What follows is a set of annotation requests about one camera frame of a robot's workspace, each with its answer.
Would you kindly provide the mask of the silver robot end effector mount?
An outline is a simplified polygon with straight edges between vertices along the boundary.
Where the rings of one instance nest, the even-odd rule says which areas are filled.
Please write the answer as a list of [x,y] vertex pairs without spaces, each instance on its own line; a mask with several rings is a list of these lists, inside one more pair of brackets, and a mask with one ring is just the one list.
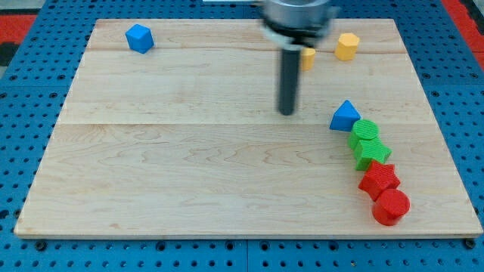
[[261,30],[279,48],[314,48],[328,36],[339,11],[328,0],[266,0]]

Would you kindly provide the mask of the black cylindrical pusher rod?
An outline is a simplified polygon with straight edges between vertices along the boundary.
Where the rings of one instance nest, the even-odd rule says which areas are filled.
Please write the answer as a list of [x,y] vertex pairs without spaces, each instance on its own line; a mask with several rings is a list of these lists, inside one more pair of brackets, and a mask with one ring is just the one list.
[[278,81],[278,111],[284,116],[292,115],[296,109],[300,57],[300,49],[281,49]]

